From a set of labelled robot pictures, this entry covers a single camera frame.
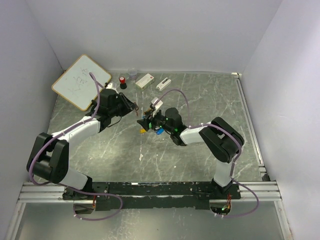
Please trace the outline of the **blue key tag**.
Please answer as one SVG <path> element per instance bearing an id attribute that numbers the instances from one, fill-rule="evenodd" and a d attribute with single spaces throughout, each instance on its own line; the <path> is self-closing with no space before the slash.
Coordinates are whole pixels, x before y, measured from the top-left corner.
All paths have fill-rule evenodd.
<path id="1" fill-rule="evenodd" d="M 156 134 L 157 134 L 157 135 L 160 135 L 160 134 L 162 134 L 163 132 L 164 132 L 164 129 L 163 129 L 163 128 L 159 128 L 159 129 L 156 130 Z"/>

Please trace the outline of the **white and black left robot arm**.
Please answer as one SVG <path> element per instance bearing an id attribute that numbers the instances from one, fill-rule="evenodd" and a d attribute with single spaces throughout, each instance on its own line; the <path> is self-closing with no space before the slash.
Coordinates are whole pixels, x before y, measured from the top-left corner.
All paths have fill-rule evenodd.
<path id="1" fill-rule="evenodd" d="M 89 199 L 94 192 L 93 180 L 70 167 L 71 149 L 111 127 L 114 117 L 122 118 L 136 110 L 138 105 L 122 92 L 103 89 L 81 120 L 64 130 L 43 132 L 36 137 L 26 165 L 30 180 L 33 182 L 34 176 L 38 176 L 48 183 L 73 188 L 81 199 Z"/>

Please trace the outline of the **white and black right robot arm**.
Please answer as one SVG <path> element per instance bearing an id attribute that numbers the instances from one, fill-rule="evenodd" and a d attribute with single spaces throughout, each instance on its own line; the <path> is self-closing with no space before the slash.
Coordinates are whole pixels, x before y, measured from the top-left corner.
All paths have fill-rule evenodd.
<path id="1" fill-rule="evenodd" d="M 205 143 L 215 159 L 216 170 L 212 179 L 212 193 L 223 199 L 230 192 L 233 183 L 235 161 L 244 145 L 243 137 L 221 117 L 198 126 L 187 126 L 175 107 L 168 108 L 164 114 L 154 108 L 148 109 L 137 123 L 145 130 L 154 132 L 162 129 L 170 135 L 177 146 Z"/>

